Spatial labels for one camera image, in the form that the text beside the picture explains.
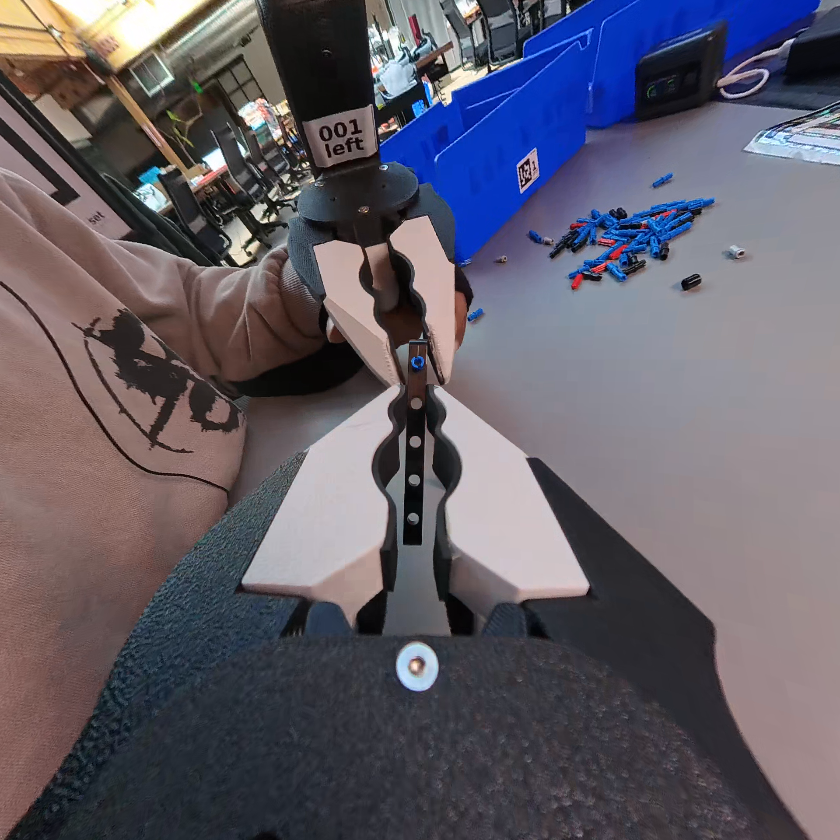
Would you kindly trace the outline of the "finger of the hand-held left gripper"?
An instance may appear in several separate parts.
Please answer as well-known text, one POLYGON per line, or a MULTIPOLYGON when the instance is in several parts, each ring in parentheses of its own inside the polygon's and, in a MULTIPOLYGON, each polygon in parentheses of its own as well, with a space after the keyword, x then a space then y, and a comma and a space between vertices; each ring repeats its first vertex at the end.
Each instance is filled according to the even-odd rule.
POLYGON ((363 283, 369 268, 364 249, 352 243, 325 243, 316 245, 313 254, 323 305, 333 325, 384 385, 402 384, 392 341, 376 318, 375 296, 363 283))
POLYGON ((429 217, 406 220, 388 241, 401 291, 418 313, 437 383, 449 383, 456 354, 455 266, 429 217))

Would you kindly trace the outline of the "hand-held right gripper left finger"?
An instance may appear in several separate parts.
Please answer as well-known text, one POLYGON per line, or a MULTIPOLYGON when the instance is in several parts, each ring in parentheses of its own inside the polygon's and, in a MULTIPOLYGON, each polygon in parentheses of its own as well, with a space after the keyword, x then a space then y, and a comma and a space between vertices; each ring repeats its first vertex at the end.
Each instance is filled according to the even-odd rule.
POLYGON ((386 486, 399 468, 393 385, 312 444, 241 580, 244 592, 336 605, 380 634, 396 533, 386 486))

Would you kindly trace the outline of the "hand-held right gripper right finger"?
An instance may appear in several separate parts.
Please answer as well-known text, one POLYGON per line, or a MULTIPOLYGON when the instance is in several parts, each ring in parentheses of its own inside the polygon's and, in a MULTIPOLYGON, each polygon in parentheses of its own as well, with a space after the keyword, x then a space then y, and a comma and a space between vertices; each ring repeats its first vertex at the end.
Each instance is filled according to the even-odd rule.
POLYGON ((440 386, 427 393, 435 513, 434 580, 452 634, 502 604, 585 596, 580 562, 529 457, 440 386))

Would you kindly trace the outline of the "long black lego beam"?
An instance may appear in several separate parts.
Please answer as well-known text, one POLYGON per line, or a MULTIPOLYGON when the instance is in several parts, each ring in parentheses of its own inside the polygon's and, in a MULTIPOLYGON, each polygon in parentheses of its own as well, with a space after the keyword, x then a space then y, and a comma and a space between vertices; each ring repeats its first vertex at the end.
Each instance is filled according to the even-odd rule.
POLYGON ((428 347, 425 339, 408 344, 406 369, 406 441, 404 480, 403 543, 420 546, 424 537, 425 442, 427 433, 428 347), (426 358, 420 372, 410 369, 409 360, 420 354, 426 358))

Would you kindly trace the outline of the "person's left forearm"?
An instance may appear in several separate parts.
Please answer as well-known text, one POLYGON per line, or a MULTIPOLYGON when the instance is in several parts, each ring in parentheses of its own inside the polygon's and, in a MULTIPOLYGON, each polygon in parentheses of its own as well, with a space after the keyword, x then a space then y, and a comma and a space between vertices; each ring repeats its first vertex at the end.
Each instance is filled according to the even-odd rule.
POLYGON ((144 323, 203 378, 246 382, 299 362, 327 344, 322 304, 282 248, 256 266, 170 263, 169 299, 144 323))

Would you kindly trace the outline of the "pile of blue lego pins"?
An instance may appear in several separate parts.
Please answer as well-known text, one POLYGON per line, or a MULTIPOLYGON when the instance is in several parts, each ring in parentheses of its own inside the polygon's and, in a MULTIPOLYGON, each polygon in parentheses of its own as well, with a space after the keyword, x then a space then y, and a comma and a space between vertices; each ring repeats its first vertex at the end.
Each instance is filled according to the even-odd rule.
POLYGON ((671 201, 636 213, 629 213, 621 206, 606 213, 592 209, 555 237, 529 230, 528 239, 546 247, 550 259, 564 253, 577 255, 584 249, 598 249, 594 256, 584 257, 568 275, 573 291, 586 282, 608 278, 624 283, 644 270, 650 260, 666 261, 670 243, 689 232, 698 217, 716 201, 714 197, 671 201))

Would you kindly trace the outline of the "lego sticker sheet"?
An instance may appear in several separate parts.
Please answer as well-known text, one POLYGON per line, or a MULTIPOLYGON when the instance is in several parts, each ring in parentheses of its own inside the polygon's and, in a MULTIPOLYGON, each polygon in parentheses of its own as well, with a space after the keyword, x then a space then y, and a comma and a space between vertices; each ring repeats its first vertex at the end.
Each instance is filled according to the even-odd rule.
POLYGON ((839 101, 762 130, 743 150, 773 158, 839 165, 839 101))

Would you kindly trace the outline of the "black office chair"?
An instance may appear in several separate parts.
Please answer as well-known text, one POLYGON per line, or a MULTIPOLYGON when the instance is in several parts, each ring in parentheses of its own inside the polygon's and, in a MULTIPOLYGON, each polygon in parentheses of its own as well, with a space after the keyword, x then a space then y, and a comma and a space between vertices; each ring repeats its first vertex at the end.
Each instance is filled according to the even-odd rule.
POLYGON ((241 153, 229 123, 220 123, 212 129, 212 135, 224 157, 227 178, 236 187, 230 200, 234 214, 250 234, 245 245, 259 244, 270 249, 270 235, 279 228, 288 227, 281 218, 280 204, 270 194, 270 184, 266 184, 259 171, 241 153))
POLYGON ((518 3, 477 1, 486 25, 490 68, 500 67, 522 57, 522 35, 518 3))
POLYGON ((441 6, 447 24, 455 34, 461 65, 463 67, 475 68, 476 47, 473 35, 456 1, 440 1, 439 5, 441 6))
POLYGON ((205 215, 184 174, 178 169, 163 171, 158 175, 158 182, 194 246, 217 264, 236 266, 230 258, 231 239, 205 215))

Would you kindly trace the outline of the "blue plastic bin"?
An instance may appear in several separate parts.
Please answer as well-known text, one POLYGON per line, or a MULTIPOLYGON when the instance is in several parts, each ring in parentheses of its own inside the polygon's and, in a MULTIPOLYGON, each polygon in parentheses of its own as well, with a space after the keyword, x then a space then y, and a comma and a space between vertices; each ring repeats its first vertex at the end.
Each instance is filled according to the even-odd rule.
POLYGON ((586 125, 607 128, 634 112, 635 67, 660 42, 728 22, 726 58, 807 18, 819 1, 592 1, 526 41, 529 57, 591 29, 584 63, 586 125))
POLYGON ((455 217, 455 261, 472 257, 585 142, 596 46, 587 29, 435 104, 381 146, 455 217))

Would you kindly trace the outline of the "framed white sign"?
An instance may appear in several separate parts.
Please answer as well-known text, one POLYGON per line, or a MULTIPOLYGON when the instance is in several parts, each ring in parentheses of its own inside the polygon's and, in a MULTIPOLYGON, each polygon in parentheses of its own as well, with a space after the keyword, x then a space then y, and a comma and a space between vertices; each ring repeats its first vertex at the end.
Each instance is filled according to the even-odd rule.
POLYGON ((4 74, 1 167, 37 186, 100 234, 140 239, 132 207, 4 74))

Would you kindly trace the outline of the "small black box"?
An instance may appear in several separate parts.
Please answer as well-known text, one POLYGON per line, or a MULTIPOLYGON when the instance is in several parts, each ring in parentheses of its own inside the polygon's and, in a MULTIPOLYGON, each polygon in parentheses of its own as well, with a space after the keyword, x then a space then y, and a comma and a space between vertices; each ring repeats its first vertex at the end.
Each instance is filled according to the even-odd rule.
POLYGON ((718 20, 669 38, 635 68, 636 121, 697 108, 714 97, 728 45, 728 22, 718 20))

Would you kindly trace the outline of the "flat black box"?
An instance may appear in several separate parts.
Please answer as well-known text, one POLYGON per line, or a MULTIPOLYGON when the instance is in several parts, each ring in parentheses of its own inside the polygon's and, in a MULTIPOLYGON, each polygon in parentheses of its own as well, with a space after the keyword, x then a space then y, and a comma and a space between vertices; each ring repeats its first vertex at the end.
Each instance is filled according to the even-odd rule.
POLYGON ((839 73, 839 6, 819 13, 791 43, 784 77, 800 81, 839 73))

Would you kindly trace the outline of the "white wall vent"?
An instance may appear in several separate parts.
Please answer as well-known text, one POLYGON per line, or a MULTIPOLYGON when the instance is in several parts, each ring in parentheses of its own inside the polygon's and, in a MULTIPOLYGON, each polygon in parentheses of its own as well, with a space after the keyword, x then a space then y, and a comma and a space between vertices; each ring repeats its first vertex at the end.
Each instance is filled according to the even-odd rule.
POLYGON ((175 74, 165 58, 155 50, 136 59, 129 72, 147 98, 162 93, 175 81, 175 74))

